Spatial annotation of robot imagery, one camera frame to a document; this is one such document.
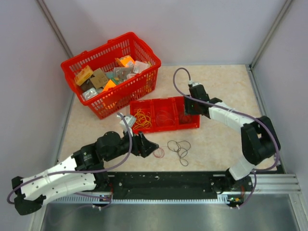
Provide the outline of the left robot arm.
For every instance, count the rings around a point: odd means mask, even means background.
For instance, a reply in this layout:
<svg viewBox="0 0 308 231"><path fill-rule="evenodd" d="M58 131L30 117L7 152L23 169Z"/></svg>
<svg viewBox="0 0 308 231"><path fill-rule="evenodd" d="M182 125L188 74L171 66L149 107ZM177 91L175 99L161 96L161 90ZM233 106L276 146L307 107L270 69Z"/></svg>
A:
<svg viewBox="0 0 308 231"><path fill-rule="evenodd" d="M120 136L109 131L96 142L81 147L64 161L39 174L13 178L14 207L19 215L24 216L63 196L104 191L110 182L105 162L127 154L146 158L158 148L159 145L149 141L142 132L124 132Z"/></svg>

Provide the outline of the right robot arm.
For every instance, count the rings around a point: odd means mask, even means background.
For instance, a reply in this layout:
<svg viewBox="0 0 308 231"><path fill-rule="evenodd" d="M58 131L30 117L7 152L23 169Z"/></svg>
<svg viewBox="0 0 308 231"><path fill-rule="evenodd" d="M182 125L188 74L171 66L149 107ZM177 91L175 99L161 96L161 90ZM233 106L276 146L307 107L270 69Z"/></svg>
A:
<svg viewBox="0 0 308 231"><path fill-rule="evenodd" d="M237 113L222 100L209 98L204 86L198 82L189 84L189 92L190 94L184 97L186 114L206 116L241 135L243 156L227 170L229 175L224 179L229 190L237 190L244 177L281 149L271 119L267 116L253 118Z"/></svg>

